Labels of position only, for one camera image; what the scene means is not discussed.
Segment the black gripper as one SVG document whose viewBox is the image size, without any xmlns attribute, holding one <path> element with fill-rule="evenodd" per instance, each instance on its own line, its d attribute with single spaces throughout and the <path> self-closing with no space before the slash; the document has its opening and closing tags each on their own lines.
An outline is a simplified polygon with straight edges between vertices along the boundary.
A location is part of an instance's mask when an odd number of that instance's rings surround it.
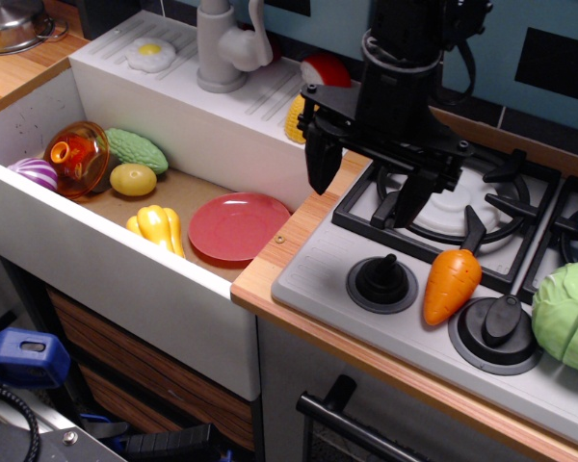
<svg viewBox="0 0 578 462">
<path fill-rule="evenodd" d="M 314 192 L 328 189 L 345 148 L 408 175 L 396 202 L 395 228 L 411 225 L 440 187 L 456 186 L 468 153 L 459 148 L 460 136 L 429 108 L 435 72 L 435 65 L 367 64 L 358 86 L 304 86 L 299 128 Z"/>
</svg>

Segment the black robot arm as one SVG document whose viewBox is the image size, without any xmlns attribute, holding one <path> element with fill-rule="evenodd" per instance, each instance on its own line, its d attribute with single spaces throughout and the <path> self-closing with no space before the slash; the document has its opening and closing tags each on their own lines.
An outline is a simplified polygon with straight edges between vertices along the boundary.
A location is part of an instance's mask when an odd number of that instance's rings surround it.
<svg viewBox="0 0 578 462">
<path fill-rule="evenodd" d="M 396 228 L 411 225 L 433 193 L 455 188 L 469 148 L 429 103 L 438 97 L 436 72 L 444 52 L 458 49 L 469 78 L 476 78 L 467 41 L 483 32 L 491 10 L 488 1 L 376 3 L 361 42 L 359 86 L 302 89 L 298 127 L 316 193 L 330 185 L 345 149 L 406 175 L 389 213 Z"/>
</svg>

